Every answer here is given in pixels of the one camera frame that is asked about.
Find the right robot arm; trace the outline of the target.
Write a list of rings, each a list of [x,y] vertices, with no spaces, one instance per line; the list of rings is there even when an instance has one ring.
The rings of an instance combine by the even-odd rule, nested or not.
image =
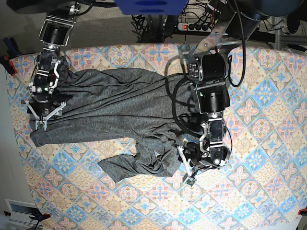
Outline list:
[[[58,52],[61,46],[67,45],[80,8],[76,2],[48,12],[41,28],[39,40],[45,46],[37,57],[37,69],[28,85],[31,98],[22,101],[35,119],[35,130],[46,130],[48,120],[61,116],[66,102],[71,99],[70,95],[57,91],[61,64]]]

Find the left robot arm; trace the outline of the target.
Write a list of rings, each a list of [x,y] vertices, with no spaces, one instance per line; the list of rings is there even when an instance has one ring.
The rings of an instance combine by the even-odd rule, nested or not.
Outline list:
[[[186,169],[183,182],[189,185],[194,185],[197,174],[220,169],[229,159],[232,150],[223,143],[229,133],[223,117],[230,105],[227,85],[234,85],[229,52],[234,47],[245,48],[260,22],[270,16],[269,4],[264,0],[229,0],[227,3],[214,0],[212,5],[211,32],[189,55],[188,76],[180,81],[191,84],[196,109],[201,115],[202,133],[195,134],[198,142],[178,147]]]

